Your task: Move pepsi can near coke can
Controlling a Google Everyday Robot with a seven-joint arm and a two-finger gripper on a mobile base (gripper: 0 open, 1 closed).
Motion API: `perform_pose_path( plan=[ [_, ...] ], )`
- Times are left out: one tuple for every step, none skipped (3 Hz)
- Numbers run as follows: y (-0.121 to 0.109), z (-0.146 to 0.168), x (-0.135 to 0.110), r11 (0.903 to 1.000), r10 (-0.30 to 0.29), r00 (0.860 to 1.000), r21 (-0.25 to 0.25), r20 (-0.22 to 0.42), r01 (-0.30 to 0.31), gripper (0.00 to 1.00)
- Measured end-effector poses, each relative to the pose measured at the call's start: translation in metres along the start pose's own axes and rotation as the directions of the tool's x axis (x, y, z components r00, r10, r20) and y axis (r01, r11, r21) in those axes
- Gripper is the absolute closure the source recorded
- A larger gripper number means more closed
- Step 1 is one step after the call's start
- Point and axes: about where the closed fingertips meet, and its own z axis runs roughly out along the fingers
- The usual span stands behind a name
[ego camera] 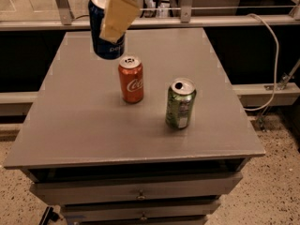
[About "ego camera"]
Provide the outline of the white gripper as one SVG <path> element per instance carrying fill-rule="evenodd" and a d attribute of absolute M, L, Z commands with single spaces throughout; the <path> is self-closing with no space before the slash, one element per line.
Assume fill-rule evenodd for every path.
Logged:
<path fill-rule="evenodd" d="M 99 37 L 116 43 L 139 15 L 139 7 L 132 0 L 109 0 L 104 10 Z"/>

